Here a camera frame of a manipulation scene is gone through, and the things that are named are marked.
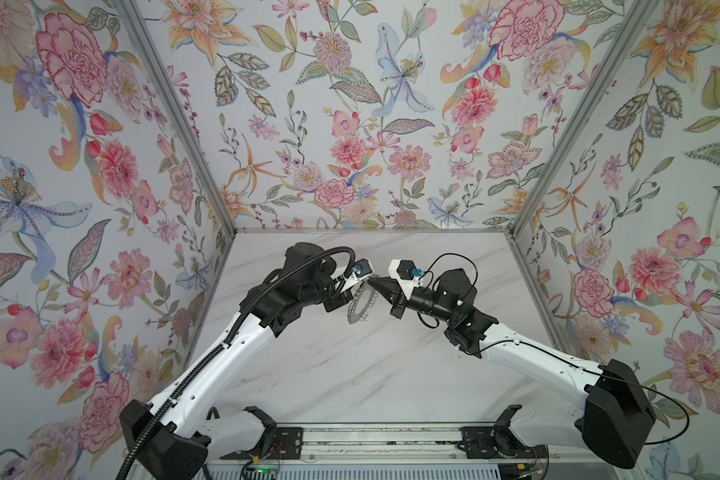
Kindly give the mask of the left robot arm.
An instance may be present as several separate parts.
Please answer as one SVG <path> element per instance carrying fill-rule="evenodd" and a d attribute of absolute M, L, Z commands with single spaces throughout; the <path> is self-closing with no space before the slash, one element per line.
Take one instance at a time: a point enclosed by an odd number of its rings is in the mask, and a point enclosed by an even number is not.
<path fill-rule="evenodd" d="M 155 479 L 192 479 L 210 461 L 242 454 L 255 463 L 275 446 L 277 423 L 258 407 L 211 418 L 219 395 L 265 346 L 321 305 L 333 311 L 373 272 L 347 246 L 323 249 L 299 242 L 286 250 L 280 269 L 248 291 L 215 342 L 176 380 L 149 401 L 131 401 L 120 413 L 128 453 L 117 473 L 129 477 L 140 464 Z"/>

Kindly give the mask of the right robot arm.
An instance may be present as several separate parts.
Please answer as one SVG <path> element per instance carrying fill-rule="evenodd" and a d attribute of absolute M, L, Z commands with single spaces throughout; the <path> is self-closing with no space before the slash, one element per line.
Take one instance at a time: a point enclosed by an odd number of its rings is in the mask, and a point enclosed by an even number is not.
<path fill-rule="evenodd" d="M 445 272 L 434 288 L 411 273 L 370 277 L 367 285 L 399 318 L 412 311 L 444 323 L 460 352 L 503 365 L 547 389 L 532 403 L 508 406 L 494 425 L 517 446 L 586 448 L 606 463 L 632 469 L 656 416 L 633 371 L 603 365 L 536 342 L 480 311 L 477 290 L 461 269 Z"/>

